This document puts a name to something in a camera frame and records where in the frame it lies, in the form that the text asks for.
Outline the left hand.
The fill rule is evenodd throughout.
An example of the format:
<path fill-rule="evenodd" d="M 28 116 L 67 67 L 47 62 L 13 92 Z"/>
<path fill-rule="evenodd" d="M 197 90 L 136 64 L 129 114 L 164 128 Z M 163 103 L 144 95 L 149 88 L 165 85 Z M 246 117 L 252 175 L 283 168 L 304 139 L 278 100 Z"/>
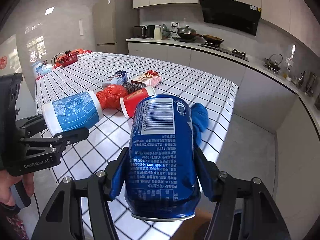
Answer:
<path fill-rule="evenodd" d="M 7 206 L 14 206 L 15 200 L 11 192 L 12 185 L 22 181 L 25 191 L 29 197 L 34 193 L 34 174 L 29 173 L 22 176 L 13 177 L 7 170 L 1 170 L 1 203 Z"/>

